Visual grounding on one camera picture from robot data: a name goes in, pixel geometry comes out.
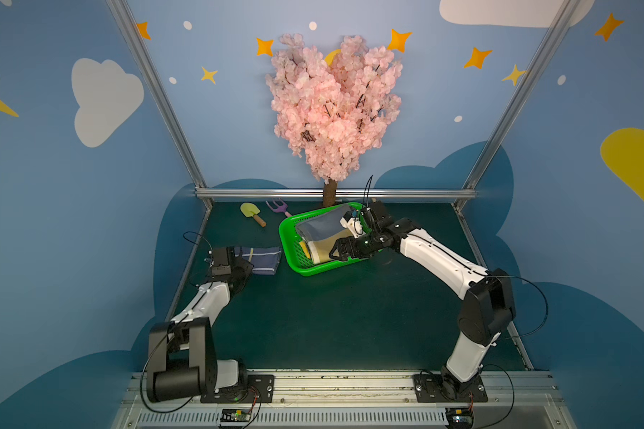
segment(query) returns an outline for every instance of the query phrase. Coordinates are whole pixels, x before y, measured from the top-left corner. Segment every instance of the yellow moon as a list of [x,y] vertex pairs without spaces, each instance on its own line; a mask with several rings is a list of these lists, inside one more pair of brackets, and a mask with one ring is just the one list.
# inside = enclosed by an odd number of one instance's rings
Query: yellow moon
[[335,50],[335,51],[331,51],[331,52],[329,53],[329,55],[327,55],[327,57],[324,59],[324,60],[327,62],[327,64],[329,64],[329,66],[330,66],[330,67],[332,66],[332,61],[334,61],[334,57],[335,57],[339,52],[341,52],[341,49],[337,49],[337,50]]

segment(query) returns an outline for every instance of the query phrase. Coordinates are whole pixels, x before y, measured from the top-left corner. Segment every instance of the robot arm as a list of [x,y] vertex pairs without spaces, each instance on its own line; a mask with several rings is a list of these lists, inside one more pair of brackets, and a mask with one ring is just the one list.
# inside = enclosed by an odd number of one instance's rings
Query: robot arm
[[448,398],[457,399],[479,376],[482,359],[515,317],[506,273],[497,270],[489,274],[486,268],[439,243],[412,220],[394,220],[380,201],[361,213],[371,232],[356,234],[356,222],[347,213],[341,223],[349,225],[354,236],[337,240],[330,252],[332,259],[370,257],[383,248],[392,248],[427,268],[463,301],[458,315],[461,332],[453,354],[441,370],[443,390]]
[[[233,386],[245,390],[245,368],[236,360],[218,360],[212,325],[231,297],[239,293],[253,266],[231,248],[212,252],[212,282],[198,288],[189,305],[169,322],[158,323],[148,340],[147,396],[151,402],[206,395]],[[188,359],[169,355],[188,350]]]

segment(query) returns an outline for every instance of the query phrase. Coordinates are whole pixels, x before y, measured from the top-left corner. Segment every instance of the striped towel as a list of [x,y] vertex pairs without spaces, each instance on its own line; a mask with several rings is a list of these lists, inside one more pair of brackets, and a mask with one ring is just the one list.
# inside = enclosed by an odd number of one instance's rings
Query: striped towel
[[282,259],[281,247],[234,246],[234,256],[241,256],[253,265],[253,274],[274,275]]

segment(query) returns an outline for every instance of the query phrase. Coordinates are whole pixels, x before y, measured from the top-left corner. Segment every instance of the blue wall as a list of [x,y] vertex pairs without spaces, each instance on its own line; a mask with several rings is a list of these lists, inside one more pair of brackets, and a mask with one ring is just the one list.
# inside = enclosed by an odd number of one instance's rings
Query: blue wall
[[[595,33],[611,13],[624,23],[605,41]],[[465,206],[487,264],[549,297],[549,322],[525,345],[580,429],[635,427],[620,410],[644,409],[644,201],[601,158],[622,128],[644,130],[644,0],[597,0]],[[516,304],[518,329],[533,329],[536,291],[518,284]]]
[[147,90],[82,144],[80,58],[140,75],[104,0],[0,3],[0,428],[109,426],[205,212]]
[[[404,65],[394,90],[403,99],[401,114],[389,126],[383,146],[364,154],[361,169],[341,187],[363,187],[373,174],[385,175],[383,187],[459,189],[479,153],[461,153],[453,174],[423,170],[487,140],[514,90],[511,81],[502,79],[515,64],[525,69],[545,32],[450,23],[441,17],[439,2],[431,0],[410,5],[390,0],[130,0],[129,5],[136,22],[147,22],[151,40],[144,42],[210,186],[241,179],[321,186],[305,160],[292,157],[288,142],[274,135],[277,114],[265,84],[274,67],[270,56],[256,56],[256,38],[274,40],[276,51],[283,48],[281,35],[301,33],[307,46],[316,45],[326,55],[339,48],[345,35],[360,34],[375,47],[389,44],[392,29],[412,32],[405,53],[395,51]],[[311,21],[317,23],[314,31],[308,27]],[[493,51],[482,69],[464,68],[473,47]],[[201,81],[202,67],[218,71],[216,84]],[[454,121],[457,116],[461,122]]]

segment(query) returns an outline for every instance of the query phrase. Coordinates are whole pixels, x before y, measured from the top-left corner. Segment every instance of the pink blossom tree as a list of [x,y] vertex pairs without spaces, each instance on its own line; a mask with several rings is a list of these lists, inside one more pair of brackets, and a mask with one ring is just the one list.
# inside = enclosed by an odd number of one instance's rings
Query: pink blossom tree
[[360,168],[361,154],[382,146],[401,99],[391,94],[402,64],[386,47],[368,49],[360,36],[346,36],[329,66],[300,34],[279,39],[288,48],[272,57],[277,74],[266,82],[278,112],[275,134],[293,155],[306,154],[317,179],[324,179],[323,205],[335,203],[336,185]]

